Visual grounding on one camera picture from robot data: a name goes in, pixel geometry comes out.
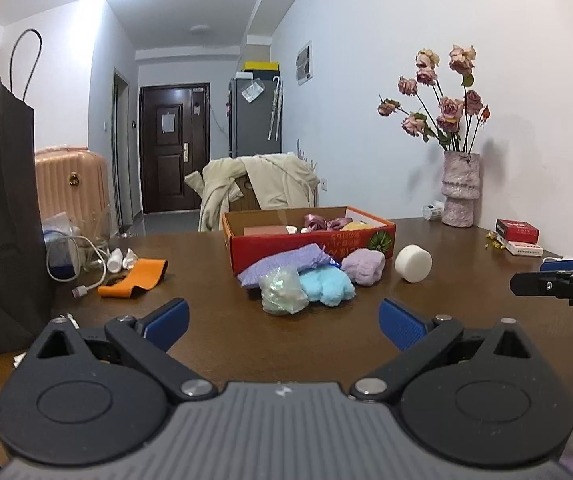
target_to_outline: bouquet of dried roses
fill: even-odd
[[[473,61],[477,57],[473,45],[468,48],[454,45],[450,57],[450,69],[461,75],[464,99],[452,99],[444,95],[435,71],[440,64],[440,57],[432,50],[423,49],[419,51],[415,58],[415,65],[417,66],[415,79],[400,77],[397,84],[397,88],[399,88],[402,95],[419,99],[419,102],[422,104],[421,110],[417,113],[407,112],[402,108],[399,101],[382,99],[380,96],[381,104],[378,107],[378,112],[383,117],[389,117],[399,110],[407,116],[402,122],[402,129],[407,134],[413,137],[422,136],[424,142],[428,142],[431,137],[435,137],[445,152],[451,150],[471,153],[473,143],[477,137],[477,131],[490,118],[490,110],[488,106],[483,104],[482,98],[472,88],[475,83],[473,76],[473,68],[475,66]],[[424,101],[422,101],[422,97],[420,97],[417,90],[417,83],[433,89],[440,109],[440,115],[438,115],[437,119],[433,119],[431,112],[424,104]],[[466,122],[465,134],[460,133],[462,117],[464,117]],[[471,135],[474,120],[476,120],[475,129]]]

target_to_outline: table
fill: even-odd
[[[54,314],[71,312],[81,326],[101,326],[131,314],[142,317],[172,298],[185,298],[191,324],[170,355],[219,387],[229,380],[353,381],[397,354],[378,327],[378,307],[397,298],[426,317],[450,314],[471,328],[489,328],[514,317],[525,328],[573,396],[573,308],[551,298],[515,298],[513,273],[536,270],[539,258],[486,249],[486,231],[460,230],[423,219],[398,220],[396,252],[418,244],[433,255],[422,283],[404,282],[390,262],[383,279],[359,288],[355,300],[337,309],[309,307],[294,317],[262,311],[232,275],[220,233],[160,235],[119,240],[142,257],[169,261],[165,281],[137,300],[73,300],[71,286],[57,293]],[[0,388],[12,371],[0,356]],[[0,447],[0,461],[5,462]]]

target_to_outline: pink suitcase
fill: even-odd
[[[42,220],[67,213],[82,235],[108,239],[110,212],[106,159],[88,148],[56,147],[36,153]]]

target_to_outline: bag handle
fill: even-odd
[[[40,49],[38,50],[38,56],[36,57],[36,62],[33,63],[33,69],[31,70],[31,74],[28,76],[28,81],[26,82],[26,86],[24,88],[24,95],[22,96],[22,101],[26,101],[26,92],[28,91],[28,86],[31,84],[31,79],[33,78],[33,74],[36,71],[36,67],[38,66],[38,61],[40,61],[40,56],[42,55],[42,35],[36,31],[34,28],[29,28],[20,34],[20,37],[15,42],[13,46],[13,51],[10,53],[10,65],[9,65],[9,82],[10,82],[10,92],[13,94],[13,57],[15,56],[15,50],[18,47],[18,44],[26,36],[28,33],[34,33],[38,40],[40,41]]]

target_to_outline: gray refrigerator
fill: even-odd
[[[255,101],[249,103],[244,99],[244,92],[252,83],[250,79],[231,79],[229,116],[229,152],[234,158],[237,156],[268,155],[269,153],[282,153],[282,128],[277,132],[276,118],[274,120],[271,139],[268,131],[271,126],[273,112],[273,96],[276,90],[275,81],[262,81],[265,90]]]

